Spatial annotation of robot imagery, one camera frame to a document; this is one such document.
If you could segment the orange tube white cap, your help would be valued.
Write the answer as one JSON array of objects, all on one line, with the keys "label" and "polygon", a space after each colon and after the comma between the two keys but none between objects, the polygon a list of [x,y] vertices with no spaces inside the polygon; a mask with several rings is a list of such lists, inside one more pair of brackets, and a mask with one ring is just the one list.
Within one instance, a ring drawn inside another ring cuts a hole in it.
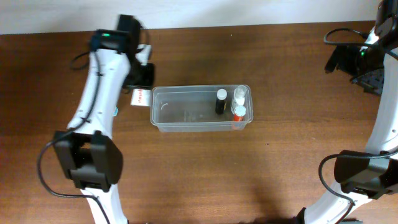
[{"label": "orange tube white cap", "polygon": [[247,109],[245,106],[237,106],[234,109],[234,115],[233,115],[233,123],[232,123],[232,129],[233,130],[240,130],[243,129],[246,125],[244,122],[244,117],[247,113]]}]

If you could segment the dark bottle white cap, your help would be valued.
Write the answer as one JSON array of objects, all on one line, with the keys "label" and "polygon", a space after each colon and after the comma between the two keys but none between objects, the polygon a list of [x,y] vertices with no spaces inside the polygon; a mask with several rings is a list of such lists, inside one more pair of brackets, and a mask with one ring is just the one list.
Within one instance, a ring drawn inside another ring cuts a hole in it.
[{"label": "dark bottle white cap", "polygon": [[225,89],[219,89],[216,93],[216,106],[215,106],[215,112],[216,114],[223,114],[225,107],[226,107],[226,99],[227,99],[228,93]]}]

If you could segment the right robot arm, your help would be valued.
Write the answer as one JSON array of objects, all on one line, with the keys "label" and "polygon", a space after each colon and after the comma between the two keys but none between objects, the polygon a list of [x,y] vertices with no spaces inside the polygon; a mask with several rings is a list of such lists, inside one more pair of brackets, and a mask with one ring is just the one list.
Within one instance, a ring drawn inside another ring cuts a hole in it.
[{"label": "right robot arm", "polygon": [[363,43],[330,41],[332,34],[323,38],[335,46],[325,71],[341,70],[381,99],[365,150],[326,156],[318,166],[325,193],[290,223],[348,223],[358,207],[397,193],[397,0],[379,3],[374,27],[359,33]]}]

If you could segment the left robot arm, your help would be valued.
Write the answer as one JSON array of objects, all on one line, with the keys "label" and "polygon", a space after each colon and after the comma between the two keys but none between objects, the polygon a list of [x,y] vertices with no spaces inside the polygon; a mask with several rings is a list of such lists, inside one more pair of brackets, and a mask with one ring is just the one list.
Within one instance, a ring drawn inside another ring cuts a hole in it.
[{"label": "left robot arm", "polygon": [[88,78],[66,131],[56,131],[55,149],[65,177],[87,199],[95,223],[127,223],[118,182],[123,155],[112,140],[122,90],[151,90],[155,66],[151,46],[140,42],[143,25],[121,14],[115,30],[98,29],[89,43]]}]

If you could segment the white medicine box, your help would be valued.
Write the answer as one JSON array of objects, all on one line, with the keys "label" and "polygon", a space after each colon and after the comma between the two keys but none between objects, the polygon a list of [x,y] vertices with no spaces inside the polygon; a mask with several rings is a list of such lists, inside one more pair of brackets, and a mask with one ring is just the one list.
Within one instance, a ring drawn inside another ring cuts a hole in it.
[{"label": "white medicine box", "polygon": [[151,91],[146,89],[134,89],[131,98],[132,106],[150,106]]}]

